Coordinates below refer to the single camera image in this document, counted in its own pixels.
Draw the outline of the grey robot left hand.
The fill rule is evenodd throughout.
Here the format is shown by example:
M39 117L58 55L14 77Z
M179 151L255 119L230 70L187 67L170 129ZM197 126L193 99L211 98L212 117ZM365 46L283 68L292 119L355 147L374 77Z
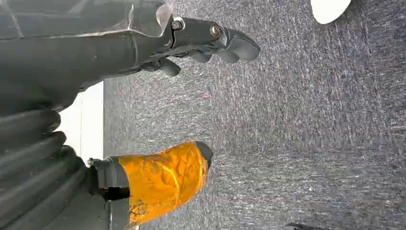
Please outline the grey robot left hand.
M136 230L188 202L211 165L205 143L85 164L60 112L108 78L175 77L170 57L235 63L259 52L243 32L175 17L164 0L1 1L1 229Z

